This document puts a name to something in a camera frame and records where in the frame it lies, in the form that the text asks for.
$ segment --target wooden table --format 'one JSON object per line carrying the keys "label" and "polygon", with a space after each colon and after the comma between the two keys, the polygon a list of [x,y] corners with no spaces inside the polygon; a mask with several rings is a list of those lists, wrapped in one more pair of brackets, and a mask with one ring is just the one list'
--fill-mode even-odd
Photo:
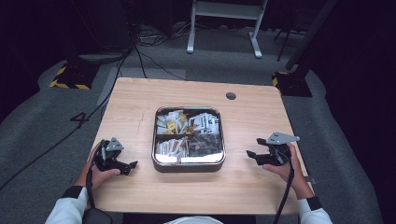
{"label": "wooden table", "polygon": [[[227,99],[227,92],[236,94],[236,99]],[[154,169],[155,113],[166,105],[212,106],[220,112],[226,159],[219,171],[164,174]],[[256,138],[275,131],[293,134],[275,87],[121,77],[95,144],[115,136],[125,147],[119,161],[139,163],[128,176],[117,176],[97,189],[95,204],[111,212],[275,214],[286,183],[246,153],[247,149],[268,153]],[[297,213],[291,190],[282,214]]]}

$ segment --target person's left hand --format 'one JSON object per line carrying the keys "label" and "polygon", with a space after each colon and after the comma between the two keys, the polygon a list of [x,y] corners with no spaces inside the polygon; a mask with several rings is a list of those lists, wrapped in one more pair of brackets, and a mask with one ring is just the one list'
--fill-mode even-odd
{"label": "person's left hand", "polygon": [[[96,145],[96,147],[93,148],[91,151],[90,157],[87,160],[87,163],[85,163],[84,167],[81,170],[81,173],[79,174],[78,180],[75,183],[75,186],[82,186],[86,187],[86,177],[87,173],[90,169],[91,161],[94,157],[94,154],[96,152],[96,149],[99,148],[100,143]],[[112,169],[112,170],[107,170],[107,171],[100,171],[96,165],[92,167],[92,190],[97,189],[99,186],[101,186],[105,181],[110,179],[113,176],[119,175],[120,170],[119,169]]]}

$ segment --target black chair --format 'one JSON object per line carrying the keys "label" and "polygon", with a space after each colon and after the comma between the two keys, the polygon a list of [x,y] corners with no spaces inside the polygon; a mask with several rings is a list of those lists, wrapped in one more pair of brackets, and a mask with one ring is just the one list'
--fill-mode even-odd
{"label": "black chair", "polygon": [[295,8],[290,12],[290,16],[285,19],[284,25],[274,38],[275,41],[282,32],[286,33],[286,38],[283,41],[282,48],[280,49],[279,55],[277,56],[278,62],[282,56],[283,49],[285,48],[289,35],[304,35],[306,32],[308,32],[316,16],[318,15],[318,12],[319,10],[315,8]]}

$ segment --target human hand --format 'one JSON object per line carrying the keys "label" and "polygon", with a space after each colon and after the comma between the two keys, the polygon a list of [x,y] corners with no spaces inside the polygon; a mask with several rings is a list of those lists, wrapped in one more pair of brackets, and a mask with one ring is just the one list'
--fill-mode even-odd
{"label": "human hand", "polygon": [[[95,155],[95,152],[97,148],[99,148],[100,143],[98,143],[94,149],[91,151],[90,157],[87,160],[87,163],[83,166],[81,173],[78,177],[78,180],[76,181],[75,185],[76,186],[82,186],[86,187],[86,177],[87,173],[90,169],[91,162],[93,160],[93,157]],[[101,186],[105,181],[110,179],[113,176],[119,175],[120,170],[119,169],[112,169],[112,170],[107,170],[107,171],[100,171],[96,165],[92,167],[92,190],[97,189],[99,186]]]}
{"label": "human hand", "polygon": [[[290,157],[291,164],[293,165],[293,169],[294,169],[294,178],[291,182],[291,187],[296,192],[297,199],[311,198],[314,196],[314,192],[305,181],[303,170],[301,169],[301,164],[297,157],[296,148],[293,144],[290,143],[288,143],[288,147],[291,154]],[[288,182],[289,174],[290,174],[289,163],[286,163],[281,166],[264,164],[262,168],[269,172],[279,175],[285,182]]]}

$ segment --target person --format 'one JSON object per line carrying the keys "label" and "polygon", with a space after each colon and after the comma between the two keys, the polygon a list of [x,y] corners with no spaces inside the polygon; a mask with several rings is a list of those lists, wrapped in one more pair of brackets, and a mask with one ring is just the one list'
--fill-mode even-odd
{"label": "person", "polygon": [[[288,144],[291,154],[291,163],[294,168],[294,178],[291,182],[291,188],[295,191],[298,206],[300,209],[300,217],[302,224],[328,224],[332,223],[329,215],[321,207],[318,196],[314,194],[312,189],[306,183],[303,171],[301,169],[300,161],[297,158],[296,149],[294,145]],[[93,158],[92,151],[87,163],[83,166],[78,180],[74,186],[67,189],[64,195],[56,202],[52,209],[46,223],[63,224],[63,223],[82,223],[84,211],[87,208],[88,193],[86,186],[86,174],[90,168],[91,160]],[[264,164],[263,169],[279,175],[284,181],[288,180],[290,173],[290,165],[274,166]],[[92,167],[92,190],[99,188],[105,181],[113,176],[119,175],[120,170],[113,169],[104,172],[94,165]],[[166,224],[220,224],[221,222],[213,217],[180,217]]]}

